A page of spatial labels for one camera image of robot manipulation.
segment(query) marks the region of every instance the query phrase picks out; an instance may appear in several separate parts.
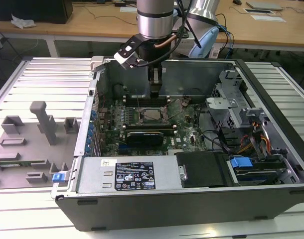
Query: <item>blue latch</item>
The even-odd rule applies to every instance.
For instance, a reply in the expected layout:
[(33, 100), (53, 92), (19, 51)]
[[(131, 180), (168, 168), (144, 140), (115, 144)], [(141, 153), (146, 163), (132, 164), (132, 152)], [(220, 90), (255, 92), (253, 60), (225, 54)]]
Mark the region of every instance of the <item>blue latch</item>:
[(65, 182), (65, 173), (55, 173), (52, 177), (52, 182), (53, 183), (64, 183)]
[(235, 157), (230, 160), (233, 168), (251, 168), (253, 167), (250, 158), (248, 157)]

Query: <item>desktop computer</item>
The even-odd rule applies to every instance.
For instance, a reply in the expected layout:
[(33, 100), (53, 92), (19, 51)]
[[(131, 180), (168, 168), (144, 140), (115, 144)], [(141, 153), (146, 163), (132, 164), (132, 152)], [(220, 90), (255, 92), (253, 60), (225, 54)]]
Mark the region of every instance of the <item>desktop computer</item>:
[(73, 11), (72, 0), (0, 0), (0, 21), (11, 15), (51, 23), (66, 23)]

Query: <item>wooden table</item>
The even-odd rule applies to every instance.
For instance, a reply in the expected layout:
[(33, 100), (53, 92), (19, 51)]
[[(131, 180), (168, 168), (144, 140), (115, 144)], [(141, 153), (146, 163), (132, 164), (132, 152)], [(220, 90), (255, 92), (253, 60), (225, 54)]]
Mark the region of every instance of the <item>wooden table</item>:
[[(304, 9), (304, 2), (289, 0), (269, 0), (282, 7)], [(138, 33), (135, 25), (136, 13), (120, 12), (119, 7), (89, 6), (74, 4), (74, 11), (66, 24), (37, 22), (37, 27), (20, 29), (10, 22), (0, 22), (0, 31), (10, 38), (31, 38), (46, 40), (50, 55), (58, 57), (55, 40), (126, 42)], [(304, 51), (304, 13), (297, 13), (291, 8), (281, 12), (286, 22), (256, 21), (250, 14), (240, 14), (243, 8), (249, 8), (245, 0), (241, 6), (234, 5), (231, 0), (221, 0), (216, 14), (223, 13), (227, 19), (227, 27), (235, 36), (235, 48)], [(224, 24), (222, 16), (218, 16), (220, 24)], [(220, 49), (226, 36), (220, 33), (214, 44), (214, 51)]]
[[(232, 4), (228, 0), (221, 0), (216, 14), (223, 13), (226, 16), (227, 27), (235, 36), (235, 48), (304, 51), (304, 13), (297, 13), (291, 8), (276, 12), (286, 22), (257, 21), (251, 14), (245, 13), (244, 8), (250, 8), (246, 1), (241, 6)], [(268, 0), (281, 7), (293, 7), (304, 10), (304, 2), (289, 0)], [(223, 16), (217, 16), (219, 23), (224, 24)], [(222, 40), (226, 40), (224, 34), (218, 36), (214, 47), (220, 48)]]

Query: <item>barcode sticker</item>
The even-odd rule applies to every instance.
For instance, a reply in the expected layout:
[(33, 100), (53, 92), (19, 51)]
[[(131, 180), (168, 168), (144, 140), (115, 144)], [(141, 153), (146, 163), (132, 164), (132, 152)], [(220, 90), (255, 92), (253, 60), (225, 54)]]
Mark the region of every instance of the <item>barcode sticker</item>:
[(117, 163), (116, 159), (102, 159), (101, 167), (114, 167)]

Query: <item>power supply label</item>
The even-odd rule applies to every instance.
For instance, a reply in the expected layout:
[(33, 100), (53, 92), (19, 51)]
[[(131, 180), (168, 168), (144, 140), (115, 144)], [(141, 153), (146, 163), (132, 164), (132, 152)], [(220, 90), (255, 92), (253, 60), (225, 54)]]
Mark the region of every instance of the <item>power supply label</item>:
[(155, 189), (153, 162), (116, 163), (117, 191)]

